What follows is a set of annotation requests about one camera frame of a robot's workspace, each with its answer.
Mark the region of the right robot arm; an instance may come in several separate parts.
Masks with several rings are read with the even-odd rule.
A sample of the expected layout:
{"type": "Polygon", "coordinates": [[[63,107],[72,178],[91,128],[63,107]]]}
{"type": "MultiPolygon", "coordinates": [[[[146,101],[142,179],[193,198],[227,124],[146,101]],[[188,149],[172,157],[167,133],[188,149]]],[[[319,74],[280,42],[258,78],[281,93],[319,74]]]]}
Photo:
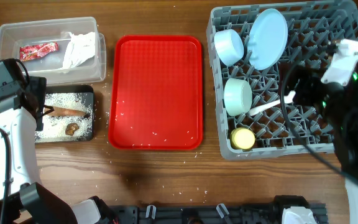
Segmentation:
{"type": "Polygon", "coordinates": [[[279,66],[279,95],[295,91],[294,103],[312,106],[334,130],[334,153],[340,162],[336,168],[314,152],[304,141],[302,145],[321,163],[345,179],[350,222],[358,223],[358,62],[345,85],[323,83],[323,70],[306,68],[295,62],[279,66]]]}

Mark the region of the light blue plate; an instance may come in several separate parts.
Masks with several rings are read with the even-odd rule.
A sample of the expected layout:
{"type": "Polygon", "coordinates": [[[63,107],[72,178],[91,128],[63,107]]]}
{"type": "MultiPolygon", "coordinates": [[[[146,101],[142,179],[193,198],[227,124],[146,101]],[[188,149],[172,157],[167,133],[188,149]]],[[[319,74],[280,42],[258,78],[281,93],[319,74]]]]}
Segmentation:
{"type": "Polygon", "coordinates": [[[266,9],[256,18],[249,36],[249,62],[255,69],[265,70],[283,55],[288,40],[287,21],[278,10],[266,9]]]}

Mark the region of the brown carrot-shaped food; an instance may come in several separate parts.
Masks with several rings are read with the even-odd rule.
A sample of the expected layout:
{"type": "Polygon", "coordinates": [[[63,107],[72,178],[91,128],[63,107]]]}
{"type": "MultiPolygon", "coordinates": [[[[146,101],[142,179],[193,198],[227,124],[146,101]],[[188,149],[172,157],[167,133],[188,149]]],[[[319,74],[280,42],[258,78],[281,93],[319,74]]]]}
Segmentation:
{"type": "Polygon", "coordinates": [[[54,107],[48,116],[86,116],[86,113],[80,110],[73,110],[67,108],[54,107]]]}

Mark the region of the white plastic spoon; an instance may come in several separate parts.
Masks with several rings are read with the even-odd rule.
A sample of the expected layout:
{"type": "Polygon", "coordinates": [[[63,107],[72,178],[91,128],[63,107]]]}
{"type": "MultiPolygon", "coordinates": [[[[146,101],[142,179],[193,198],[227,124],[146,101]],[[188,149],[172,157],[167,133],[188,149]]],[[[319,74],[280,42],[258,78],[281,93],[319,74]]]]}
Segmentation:
{"type": "MultiPolygon", "coordinates": [[[[293,102],[293,98],[295,96],[296,92],[295,91],[290,91],[288,93],[288,95],[284,96],[283,99],[284,99],[284,103],[285,104],[289,104],[289,103],[292,103],[293,102]]],[[[257,115],[258,113],[261,113],[269,108],[272,108],[274,106],[277,106],[281,103],[280,100],[275,100],[273,102],[270,102],[270,103],[266,103],[264,105],[260,105],[260,106],[256,106],[255,108],[252,108],[249,110],[249,115],[250,116],[255,116],[257,115]]]]}

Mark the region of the light blue bowl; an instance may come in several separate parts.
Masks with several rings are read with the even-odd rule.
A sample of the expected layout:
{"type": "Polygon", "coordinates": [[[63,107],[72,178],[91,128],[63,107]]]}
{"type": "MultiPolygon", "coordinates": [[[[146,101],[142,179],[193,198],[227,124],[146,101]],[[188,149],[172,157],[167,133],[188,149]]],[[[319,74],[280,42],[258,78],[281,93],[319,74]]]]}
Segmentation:
{"type": "Polygon", "coordinates": [[[216,52],[223,64],[230,67],[244,56],[244,44],[240,35],[233,29],[215,33],[216,52]]]}

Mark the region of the white rice pile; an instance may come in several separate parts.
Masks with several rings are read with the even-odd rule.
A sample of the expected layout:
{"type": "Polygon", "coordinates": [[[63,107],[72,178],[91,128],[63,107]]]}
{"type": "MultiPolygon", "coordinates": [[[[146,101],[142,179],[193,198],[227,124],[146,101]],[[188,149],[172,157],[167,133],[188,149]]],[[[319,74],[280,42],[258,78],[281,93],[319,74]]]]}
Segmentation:
{"type": "Polygon", "coordinates": [[[35,132],[35,142],[89,141],[93,138],[94,94],[81,93],[49,93],[45,104],[52,107],[80,110],[86,116],[44,116],[43,130],[35,132]],[[77,123],[79,130],[73,136],[65,134],[68,124],[77,123]]]}

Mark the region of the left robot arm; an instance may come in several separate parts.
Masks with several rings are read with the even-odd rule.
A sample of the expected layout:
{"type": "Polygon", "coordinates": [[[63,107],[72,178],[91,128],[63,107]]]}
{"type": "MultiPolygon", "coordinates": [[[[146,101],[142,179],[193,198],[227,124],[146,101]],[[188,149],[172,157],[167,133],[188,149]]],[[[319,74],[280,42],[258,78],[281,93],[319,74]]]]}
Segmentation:
{"type": "Polygon", "coordinates": [[[19,59],[0,60],[0,223],[14,223],[23,210],[28,223],[118,223],[99,197],[71,207],[40,183],[35,132],[53,111],[44,104],[46,85],[19,59]]]}

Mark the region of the white napkin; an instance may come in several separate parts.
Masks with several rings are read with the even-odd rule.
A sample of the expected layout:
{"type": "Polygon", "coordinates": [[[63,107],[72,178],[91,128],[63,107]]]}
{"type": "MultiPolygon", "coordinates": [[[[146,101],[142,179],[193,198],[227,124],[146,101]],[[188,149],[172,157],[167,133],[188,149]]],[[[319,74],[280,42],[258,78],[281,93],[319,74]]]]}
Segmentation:
{"type": "Polygon", "coordinates": [[[95,32],[79,35],[69,32],[68,35],[70,36],[70,41],[64,54],[62,69],[78,67],[96,55],[95,32]]]}

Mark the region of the mint green bowl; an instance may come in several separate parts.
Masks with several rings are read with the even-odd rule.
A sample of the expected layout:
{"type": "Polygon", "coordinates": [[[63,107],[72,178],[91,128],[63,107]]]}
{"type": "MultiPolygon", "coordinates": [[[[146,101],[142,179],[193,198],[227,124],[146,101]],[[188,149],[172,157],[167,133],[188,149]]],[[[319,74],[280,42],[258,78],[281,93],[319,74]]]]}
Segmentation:
{"type": "Polygon", "coordinates": [[[248,113],[252,105],[252,90],[247,80],[230,78],[224,87],[224,105],[229,116],[248,113]]]}

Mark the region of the brown food scrap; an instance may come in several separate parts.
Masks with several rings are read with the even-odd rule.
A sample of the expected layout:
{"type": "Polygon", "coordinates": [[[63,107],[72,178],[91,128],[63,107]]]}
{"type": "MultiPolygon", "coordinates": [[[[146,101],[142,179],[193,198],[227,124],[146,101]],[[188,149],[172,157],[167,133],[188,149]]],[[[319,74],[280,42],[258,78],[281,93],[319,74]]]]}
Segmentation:
{"type": "Polygon", "coordinates": [[[74,133],[79,130],[79,128],[80,127],[77,123],[70,123],[66,127],[65,134],[68,136],[73,136],[74,133]]]}

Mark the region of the yellow plastic cup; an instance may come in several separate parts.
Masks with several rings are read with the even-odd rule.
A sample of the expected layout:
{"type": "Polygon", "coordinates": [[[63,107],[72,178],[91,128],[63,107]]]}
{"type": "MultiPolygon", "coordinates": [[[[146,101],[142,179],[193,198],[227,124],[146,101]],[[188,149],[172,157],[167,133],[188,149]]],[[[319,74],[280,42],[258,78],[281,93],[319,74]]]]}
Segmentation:
{"type": "Polygon", "coordinates": [[[255,144],[255,135],[247,128],[236,128],[230,134],[230,141],[234,149],[249,150],[255,144]]]}

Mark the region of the red snack wrapper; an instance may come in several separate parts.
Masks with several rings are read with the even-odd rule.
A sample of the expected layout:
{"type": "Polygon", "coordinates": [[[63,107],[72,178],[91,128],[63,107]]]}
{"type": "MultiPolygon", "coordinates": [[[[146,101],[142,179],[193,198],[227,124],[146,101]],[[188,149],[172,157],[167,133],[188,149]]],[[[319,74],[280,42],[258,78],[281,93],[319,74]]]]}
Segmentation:
{"type": "Polygon", "coordinates": [[[58,44],[56,42],[28,45],[19,49],[19,59],[22,62],[35,60],[56,51],[58,51],[58,44]]]}

